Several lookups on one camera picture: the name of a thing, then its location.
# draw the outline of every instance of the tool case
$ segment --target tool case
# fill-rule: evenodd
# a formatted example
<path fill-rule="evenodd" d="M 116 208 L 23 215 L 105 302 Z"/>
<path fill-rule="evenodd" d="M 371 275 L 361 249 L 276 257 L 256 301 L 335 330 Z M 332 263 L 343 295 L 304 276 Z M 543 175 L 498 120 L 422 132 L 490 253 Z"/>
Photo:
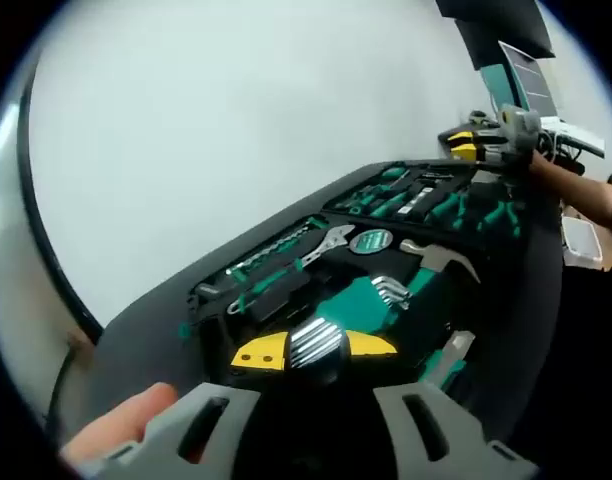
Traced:
<path fill-rule="evenodd" d="M 500 312 L 512 306 L 530 229 L 521 182 L 480 174 L 463 163 L 385 164 L 320 211 L 199 279 L 189 291 L 180 336 L 199 342 L 197 361 L 207 380 L 265 388 L 289 369 L 289 347 L 266 355 L 260 345 L 285 342 L 286 332 L 323 315 L 335 317 L 353 338 L 357 333 L 389 345 L 378 355 L 352 356 L 349 368 L 373 388 L 423 379 L 451 335 L 472 333 L 472 346 L 441 384 L 458 401 L 468 398 L 479 352 L 494 342 Z M 346 225 L 353 227 L 346 244 L 300 267 L 327 232 Z M 479 281 L 449 262 L 419 294 L 404 299 L 405 309 L 401 301 L 383 308 L 371 303 L 377 278 L 405 287 L 421 270 L 423 256 L 402 251 L 405 240 L 458 252 Z M 394 320 L 380 316 L 395 308 Z"/>

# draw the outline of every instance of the green tool handle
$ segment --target green tool handle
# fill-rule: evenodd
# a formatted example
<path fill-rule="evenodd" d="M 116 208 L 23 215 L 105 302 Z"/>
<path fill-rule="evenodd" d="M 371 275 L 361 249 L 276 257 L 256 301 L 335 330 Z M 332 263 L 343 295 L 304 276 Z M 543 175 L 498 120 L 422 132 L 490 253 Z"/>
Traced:
<path fill-rule="evenodd" d="M 232 275 L 239 283 L 246 282 L 246 275 L 239 268 L 233 268 Z"/>
<path fill-rule="evenodd" d="M 295 262 L 291 266 L 282 268 L 281 270 L 272 273 L 263 280 L 260 280 L 248 292 L 244 292 L 239 297 L 237 297 L 237 303 L 239 304 L 239 313 L 244 313 L 244 310 L 246 310 L 246 306 L 251 302 L 251 300 L 260 296 L 277 280 L 289 273 L 292 270 L 293 266 L 298 272 L 302 271 L 303 266 L 301 258 L 295 260 Z"/>
<path fill-rule="evenodd" d="M 417 274 L 413 277 L 411 282 L 408 284 L 408 290 L 412 295 L 417 295 L 422 288 L 424 288 L 435 276 L 435 271 L 428 268 L 422 267 L 417 271 Z"/>
<path fill-rule="evenodd" d="M 519 238 L 522 233 L 521 227 L 519 226 L 519 217 L 515 213 L 515 205 L 513 202 L 506 203 L 506 213 L 510 218 L 510 223 L 513 226 L 513 237 Z"/>
<path fill-rule="evenodd" d="M 315 225 L 317 228 L 328 228 L 328 224 L 326 222 L 322 222 L 321 220 L 318 220 L 315 217 L 308 217 L 308 220 L 306 220 L 306 223 Z"/>
<path fill-rule="evenodd" d="M 382 173 L 382 178 L 396 178 L 403 175 L 405 171 L 404 167 L 391 167 Z"/>
<path fill-rule="evenodd" d="M 495 223 L 497 220 L 499 220 L 499 218 L 504 214 L 505 211 L 506 205 L 500 200 L 499 202 L 497 202 L 497 208 L 487 214 L 483 218 L 483 220 L 479 222 L 479 225 L 477 225 L 477 230 L 481 232 L 484 226 L 489 226 L 490 224 Z"/>
<path fill-rule="evenodd" d="M 401 202 L 404 197 L 406 196 L 407 192 L 402 192 L 399 195 L 395 195 L 393 198 L 391 198 L 390 200 L 386 200 L 384 203 L 382 203 L 379 207 L 377 207 L 375 210 L 373 210 L 373 213 L 370 214 L 371 217 L 382 217 L 387 211 L 388 209 L 398 203 Z"/>
<path fill-rule="evenodd" d="M 359 204 L 362 205 L 363 207 L 365 207 L 366 205 L 369 205 L 370 202 L 375 200 L 375 197 L 376 197 L 376 195 L 374 193 L 371 193 L 370 195 L 366 195 L 364 198 L 362 198 L 359 201 Z"/>
<path fill-rule="evenodd" d="M 446 362 L 448 364 L 448 367 L 445 368 L 446 375 L 439 379 L 439 384 L 437 385 L 441 389 L 444 388 L 444 384 L 451 377 L 451 375 L 461 372 L 466 366 L 466 362 L 464 360 L 451 360 L 450 358 L 445 358 L 444 352 L 442 352 L 441 350 L 435 350 L 433 354 L 428 358 L 428 360 L 426 360 L 424 373 L 422 373 L 422 376 L 419 377 L 419 380 L 426 380 L 433 370 L 440 367 L 442 361 Z"/>
<path fill-rule="evenodd" d="M 457 211 L 457 218 L 453 222 L 453 228 L 455 230 L 459 230 L 464 223 L 464 215 L 466 214 L 466 197 L 467 194 L 462 194 L 459 196 L 459 210 Z"/>
<path fill-rule="evenodd" d="M 446 200 L 444 200 L 442 203 L 440 203 L 439 205 L 435 206 L 430 213 L 428 214 L 429 217 L 441 217 L 442 215 L 444 215 L 448 210 L 450 210 L 451 208 L 453 208 L 455 205 L 457 205 L 457 203 L 459 203 L 459 195 L 457 195 L 455 192 L 452 192 L 448 198 Z"/>

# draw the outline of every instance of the white box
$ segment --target white box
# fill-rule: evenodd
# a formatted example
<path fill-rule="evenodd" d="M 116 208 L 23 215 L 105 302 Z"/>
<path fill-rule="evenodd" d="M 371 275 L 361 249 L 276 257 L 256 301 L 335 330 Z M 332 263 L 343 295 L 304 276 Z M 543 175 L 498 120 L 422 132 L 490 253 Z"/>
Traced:
<path fill-rule="evenodd" d="M 564 264 L 574 267 L 600 269 L 602 248 L 592 223 L 573 217 L 562 217 Z"/>

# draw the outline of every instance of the tool kit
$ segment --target tool kit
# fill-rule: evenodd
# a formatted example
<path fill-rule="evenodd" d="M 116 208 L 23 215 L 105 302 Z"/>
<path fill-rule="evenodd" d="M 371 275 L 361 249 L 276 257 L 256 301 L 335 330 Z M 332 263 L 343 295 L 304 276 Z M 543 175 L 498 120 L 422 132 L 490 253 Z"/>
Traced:
<path fill-rule="evenodd" d="M 468 164 L 387 164 L 201 279 L 180 335 L 222 385 L 264 389 L 332 355 L 372 388 L 465 398 L 525 248 L 525 195 Z"/>

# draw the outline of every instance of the hammer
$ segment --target hammer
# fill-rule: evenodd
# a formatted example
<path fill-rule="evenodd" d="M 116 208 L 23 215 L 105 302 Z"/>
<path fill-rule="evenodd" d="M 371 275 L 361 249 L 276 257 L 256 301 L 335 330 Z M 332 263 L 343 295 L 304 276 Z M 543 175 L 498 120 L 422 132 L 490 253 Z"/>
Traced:
<path fill-rule="evenodd" d="M 443 271 L 451 260 L 461 263 L 477 283 L 481 283 L 470 261 L 464 255 L 454 250 L 434 243 L 426 247 L 420 247 L 410 239 L 403 240 L 399 245 L 399 249 L 402 252 L 412 253 L 413 255 L 422 255 L 419 271 L 408 285 L 408 289 L 413 295 L 424 288 L 436 273 Z"/>

